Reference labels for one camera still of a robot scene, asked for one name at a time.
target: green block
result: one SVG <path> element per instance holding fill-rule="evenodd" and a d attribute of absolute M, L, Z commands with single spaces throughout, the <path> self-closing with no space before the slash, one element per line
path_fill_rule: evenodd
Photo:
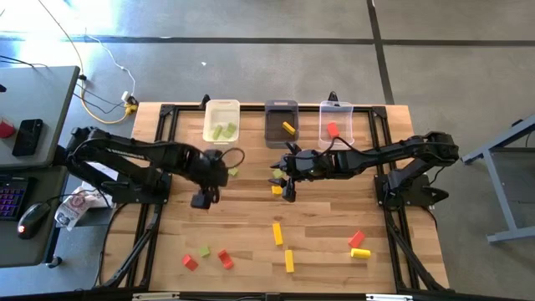
<path fill-rule="evenodd" d="M 281 170 L 279 170 L 279 169 L 273 170 L 273 178 L 275 178 L 275 179 L 280 179 L 280 178 L 282 178 L 283 176 L 286 176 L 286 174 L 284 173 L 284 171 L 281 171 Z"/>
<path fill-rule="evenodd" d="M 231 176 L 236 176 L 237 175 L 237 167 L 229 169 L 228 170 L 228 174 L 231 175 Z"/>
<path fill-rule="evenodd" d="M 221 134 L 221 132 L 223 131 L 223 127 L 218 125 L 216 127 L 216 130 L 214 130 L 214 134 L 211 136 L 213 140 L 217 140 L 217 138 L 219 138 L 219 135 Z"/>
<path fill-rule="evenodd" d="M 232 122 L 229 122 L 227 125 L 227 128 L 222 133 L 223 137 L 230 139 L 232 135 L 234 135 L 234 132 L 236 131 L 236 129 L 237 129 L 236 125 L 234 125 Z"/>
<path fill-rule="evenodd" d="M 208 247 L 201 247 L 199 253 L 201 254 L 201 257 L 206 257 L 210 255 L 210 249 Z"/>

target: computer mouse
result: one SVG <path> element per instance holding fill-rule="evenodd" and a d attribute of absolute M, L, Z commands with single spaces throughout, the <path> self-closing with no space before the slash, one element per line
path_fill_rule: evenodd
<path fill-rule="evenodd" d="M 49 212 L 50 205 L 46 202 L 40 202 L 30 206 L 18 221 L 18 238 L 30 239 L 34 237 Z"/>

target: wooden table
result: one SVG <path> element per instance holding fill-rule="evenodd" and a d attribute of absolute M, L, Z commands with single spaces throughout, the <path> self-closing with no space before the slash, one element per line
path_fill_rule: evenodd
<path fill-rule="evenodd" d="M 143 103 L 132 136 L 152 142 L 162 103 Z M 409 109 L 387 105 L 393 141 L 413 135 Z M 204 150 L 204 113 L 181 112 L 176 141 Z M 318 113 L 300 113 L 299 145 L 318 148 Z M 354 114 L 354 146 L 372 147 L 369 123 Z M 151 291 L 240 291 L 364 293 L 394 292 L 394 278 L 386 238 L 385 219 L 376 205 L 375 168 L 345 181 L 297 184 L 298 197 L 288 203 L 274 197 L 269 166 L 286 150 L 268 149 L 264 143 L 263 112 L 242 112 L 239 147 L 247 154 L 236 177 L 222 188 L 221 201 L 209 211 L 190 208 L 198 187 L 173 176 L 169 203 L 165 205 L 155 252 Z M 406 161 L 398 162 L 402 167 Z M 105 250 L 104 280 L 119 267 L 132 248 L 140 206 L 129 205 L 115 219 Z M 435 224 L 421 208 L 407 208 L 413 248 L 425 267 L 448 286 Z M 273 222 L 280 222 L 284 245 L 273 241 Z M 361 247 L 371 250 L 370 259 L 349 256 L 348 238 L 360 230 L 366 239 Z M 201 258 L 198 249 L 209 246 L 211 255 Z M 223 268 L 217 253 L 226 249 L 234 268 Z M 295 273 L 286 273 L 285 249 L 293 250 Z M 190 254 L 199 263 L 191 272 L 181 263 Z M 400 256 L 406 283 L 409 277 Z M 145 262 L 141 256 L 140 270 Z"/>

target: plastic bin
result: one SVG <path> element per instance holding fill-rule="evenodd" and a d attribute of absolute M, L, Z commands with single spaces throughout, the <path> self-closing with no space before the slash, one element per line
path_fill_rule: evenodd
<path fill-rule="evenodd" d="M 236 125 L 236 130 L 232 136 L 226 138 L 222 133 L 214 140 L 213 133 L 220 125 L 223 131 L 229 123 Z M 235 99 L 212 99 L 206 103 L 204 115 L 204 127 L 202 128 L 202 139 L 211 143 L 214 147 L 225 148 L 236 143 L 240 135 L 240 102 Z"/>
<path fill-rule="evenodd" d="M 318 145 L 326 149 L 331 144 L 331 137 L 327 131 L 327 125 L 335 122 L 339 130 L 339 137 L 346 140 L 350 145 L 353 138 L 353 105 L 346 102 L 322 101 L 319 106 L 319 139 Z M 346 150 L 348 146 L 340 140 L 335 140 L 333 150 Z"/>
<path fill-rule="evenodd" d="M 295 142 L 299 138 L 299 112 L 295 100 L 268 100 L 264 104 L 266 112 L 266 126 L 264 138 L 269 148 L 286 148 L 284 142 Z M 288 122 L 294 129 L 291 135 L 283 128 L 283 122 Z"/>

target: rgb keyboard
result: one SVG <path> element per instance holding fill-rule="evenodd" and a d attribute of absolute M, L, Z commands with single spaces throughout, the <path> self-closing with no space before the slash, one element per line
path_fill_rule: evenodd
<path fill-rule="evenodd" d="M 29 185 L 28 178 L 0 177 L 0 221 L 18 221 Z"/>

